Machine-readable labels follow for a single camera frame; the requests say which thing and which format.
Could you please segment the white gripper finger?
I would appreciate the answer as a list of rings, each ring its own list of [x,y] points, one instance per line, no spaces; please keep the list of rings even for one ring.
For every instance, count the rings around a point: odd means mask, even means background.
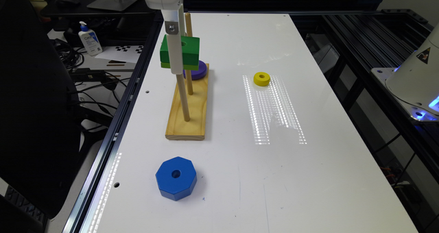
[[[171,73],[180,75],[183,72],[181,35],[178,25],[178,10],[162,10],[165,21],[165,32],[169,49]]]
[[[178,10],[178,25],[179,25],[180,35],[186,36],[185,13],[184,13],[184,6],[183,5],[180,5],[180,8]]]

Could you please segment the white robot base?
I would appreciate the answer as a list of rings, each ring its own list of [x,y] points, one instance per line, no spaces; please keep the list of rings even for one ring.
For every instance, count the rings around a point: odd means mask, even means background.
[[[372,74],[416,121],[438,121],[438,27],[402,65]]]

